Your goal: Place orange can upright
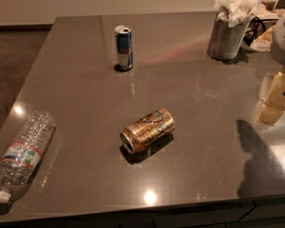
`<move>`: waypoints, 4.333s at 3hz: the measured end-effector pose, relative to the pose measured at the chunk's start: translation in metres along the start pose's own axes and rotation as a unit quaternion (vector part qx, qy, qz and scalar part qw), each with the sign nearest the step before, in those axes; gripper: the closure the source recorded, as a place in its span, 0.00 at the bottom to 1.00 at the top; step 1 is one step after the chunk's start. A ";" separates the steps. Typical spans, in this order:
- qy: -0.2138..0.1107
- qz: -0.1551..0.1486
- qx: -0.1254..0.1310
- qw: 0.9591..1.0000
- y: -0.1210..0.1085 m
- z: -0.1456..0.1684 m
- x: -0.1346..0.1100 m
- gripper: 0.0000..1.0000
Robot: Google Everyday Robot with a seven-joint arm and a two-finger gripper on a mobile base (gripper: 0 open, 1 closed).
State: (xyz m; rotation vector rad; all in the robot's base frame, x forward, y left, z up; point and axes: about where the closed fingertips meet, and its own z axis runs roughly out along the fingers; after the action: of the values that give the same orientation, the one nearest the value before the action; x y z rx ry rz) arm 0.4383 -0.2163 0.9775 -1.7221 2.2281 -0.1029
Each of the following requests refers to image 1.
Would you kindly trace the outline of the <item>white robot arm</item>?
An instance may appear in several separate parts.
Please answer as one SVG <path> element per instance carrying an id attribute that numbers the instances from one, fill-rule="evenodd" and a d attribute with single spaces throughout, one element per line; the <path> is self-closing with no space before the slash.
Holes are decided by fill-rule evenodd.
<path id="1" fill-rule="evenodd" d="M 283 68 L 276 74 L 267 73 L 263 78 L 255 116 L 258 122 L 269 126 L 285 113 L 285 13 L 275 24 L 271 54 Z"/>

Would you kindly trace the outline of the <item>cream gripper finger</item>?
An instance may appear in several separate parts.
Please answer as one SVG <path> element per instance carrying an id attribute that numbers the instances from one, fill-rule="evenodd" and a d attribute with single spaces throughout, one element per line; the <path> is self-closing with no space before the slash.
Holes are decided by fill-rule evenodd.
<path id="1" fill-rule="evenodd" d="M 277 73 L 268 72 L 264 76 L 259 98 L 266 105 L 285 110 L 285 67 Z"/>
<path id="2" fill-rule="evenodd" d="M 267 125 L 274 125 L 284 114 L 284 111 L 263 102 L 256 105 L 256 119 Z"/>

